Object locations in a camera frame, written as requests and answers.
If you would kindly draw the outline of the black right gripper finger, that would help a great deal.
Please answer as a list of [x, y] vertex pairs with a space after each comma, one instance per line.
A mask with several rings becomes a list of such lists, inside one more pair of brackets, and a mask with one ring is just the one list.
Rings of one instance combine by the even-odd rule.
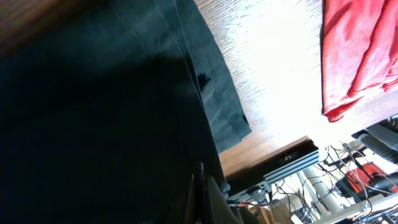
[[205, 174], [201, 162], [194, 165], [190, 181], [186, 203], [186, 223], [241, 223], [227, 204], [214, 178]]

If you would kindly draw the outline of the dark green Nike t-shirt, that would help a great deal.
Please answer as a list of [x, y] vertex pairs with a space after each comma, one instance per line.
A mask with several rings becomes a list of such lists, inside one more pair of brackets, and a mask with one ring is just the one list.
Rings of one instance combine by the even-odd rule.
[[2, 223], [186, 223], [249, 131], [194, 1], [1, 2]]

